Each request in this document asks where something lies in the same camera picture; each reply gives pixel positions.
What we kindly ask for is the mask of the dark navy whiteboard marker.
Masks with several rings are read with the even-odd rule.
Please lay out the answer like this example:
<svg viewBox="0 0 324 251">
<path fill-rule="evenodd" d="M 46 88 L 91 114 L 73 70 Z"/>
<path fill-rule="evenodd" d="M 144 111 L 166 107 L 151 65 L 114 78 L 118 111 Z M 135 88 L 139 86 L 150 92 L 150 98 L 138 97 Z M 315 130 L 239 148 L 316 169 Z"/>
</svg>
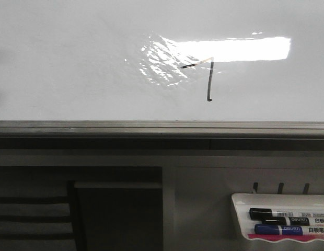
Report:
<svg viewBox="0 0 324 251">
<path fill-rule="evenodd" d="M 324 226 L 324 217 L 270 217 L 262 220 L 263 224 L 280 226 Z"/>
</svg>

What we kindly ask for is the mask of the black cap whiteboard marker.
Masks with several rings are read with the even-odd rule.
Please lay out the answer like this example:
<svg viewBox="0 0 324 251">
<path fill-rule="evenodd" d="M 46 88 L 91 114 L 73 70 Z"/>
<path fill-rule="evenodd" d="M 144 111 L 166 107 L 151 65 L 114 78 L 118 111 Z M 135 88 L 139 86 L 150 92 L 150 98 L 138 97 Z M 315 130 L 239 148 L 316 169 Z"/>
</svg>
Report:
<svg viewBox="0 0 324 251">
<path fill-rule="evenodd" d="M 324 217 L 324 211 L 297 210 L 297 209 L 269 209 L 250 208 L 249 215 L 252 220 L 263 220 L 271 217 Z"/>
</svg>

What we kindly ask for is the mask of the dark metal tray hook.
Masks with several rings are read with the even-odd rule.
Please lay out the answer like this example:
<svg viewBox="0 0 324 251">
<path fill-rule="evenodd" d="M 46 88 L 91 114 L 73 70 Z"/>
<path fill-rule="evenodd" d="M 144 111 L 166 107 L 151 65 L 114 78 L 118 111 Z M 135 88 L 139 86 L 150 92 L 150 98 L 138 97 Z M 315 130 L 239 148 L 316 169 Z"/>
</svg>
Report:
<svg viewBox="0 0 324 251">
<path fill-rule="evenodd" d="M 303 190 L 303 194 L 304 194 L 304 195 L 307 195 L 307 194 L 308 194 L 309 186 L 310 186 L 309 183 L 306 183 L 306 184 L 304 185 L 304 190 Z"/>
</svg>

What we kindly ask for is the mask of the white whiteboard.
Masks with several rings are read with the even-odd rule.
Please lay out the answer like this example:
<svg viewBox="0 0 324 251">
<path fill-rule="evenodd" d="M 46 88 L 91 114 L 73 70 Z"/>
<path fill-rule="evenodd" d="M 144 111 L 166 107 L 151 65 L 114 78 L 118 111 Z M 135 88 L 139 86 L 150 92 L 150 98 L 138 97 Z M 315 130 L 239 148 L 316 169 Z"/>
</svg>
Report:
<svg viewBox="0 0 324 251">
<path fill-rule="evenodd" d="M 324 121 L 324 1 L 0 1 L 0 120 Z"/>
</svg>

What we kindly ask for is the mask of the grey aluminium whiteboard frame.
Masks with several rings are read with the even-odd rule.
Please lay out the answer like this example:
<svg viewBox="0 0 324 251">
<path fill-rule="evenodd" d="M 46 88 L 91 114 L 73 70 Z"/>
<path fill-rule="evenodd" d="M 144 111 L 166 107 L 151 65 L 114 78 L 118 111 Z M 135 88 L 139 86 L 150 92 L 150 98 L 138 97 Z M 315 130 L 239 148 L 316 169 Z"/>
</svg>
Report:
<svg viewBox="0 0 324 251">
<path fill-rule="evenodd" d="M 324 122 L 0 121 L 0 149 L 324 151 Z"/>
</svg>

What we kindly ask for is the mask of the black chair backrest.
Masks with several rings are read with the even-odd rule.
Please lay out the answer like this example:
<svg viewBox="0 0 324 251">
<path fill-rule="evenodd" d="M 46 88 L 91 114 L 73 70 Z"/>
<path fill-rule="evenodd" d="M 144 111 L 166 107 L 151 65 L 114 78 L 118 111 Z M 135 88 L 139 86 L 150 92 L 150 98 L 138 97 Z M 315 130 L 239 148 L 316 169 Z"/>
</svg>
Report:
<svg viewBox="0 0 324 251">
<path fill-rule="evenodd" d="M 0 250 L 87 250 L 72 181 L 0 181 Z"/>
</svg>

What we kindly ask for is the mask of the blue cap whiteboard marker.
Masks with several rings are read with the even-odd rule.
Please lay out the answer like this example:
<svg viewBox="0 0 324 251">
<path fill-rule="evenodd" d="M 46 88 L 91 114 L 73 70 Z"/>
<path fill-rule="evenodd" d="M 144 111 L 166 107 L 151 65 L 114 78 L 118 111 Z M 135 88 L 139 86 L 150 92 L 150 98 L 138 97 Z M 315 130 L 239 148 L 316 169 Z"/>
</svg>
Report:
<svg viewBox="0 0 324 251">
<path fill-rule="evenodd" d="M 256 224 L 254 232 L 260 235 L 324 235 L 324 226 Z"/>
</svg>

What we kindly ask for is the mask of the white plastic marker tray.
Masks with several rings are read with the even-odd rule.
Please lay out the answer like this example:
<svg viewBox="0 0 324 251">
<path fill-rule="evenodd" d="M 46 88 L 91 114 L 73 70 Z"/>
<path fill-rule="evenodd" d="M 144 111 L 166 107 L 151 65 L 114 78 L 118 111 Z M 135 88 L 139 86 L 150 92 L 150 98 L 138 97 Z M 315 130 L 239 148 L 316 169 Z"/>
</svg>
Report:
<svg viewBox="0 0 324 251">
<path fill-rule="evenodd" d="M 324 195 L 234 193 L 231 209 L 242 250 L 324 250 L 324 241 L 321 240 L 301 242 L 285 239 L 272 242 L 258 238 L 249 239 L 248 234 L 256 234 L 254 225 L 259 223 L 250 218 L 250 208 L 324 211 Z"/>
</svg>

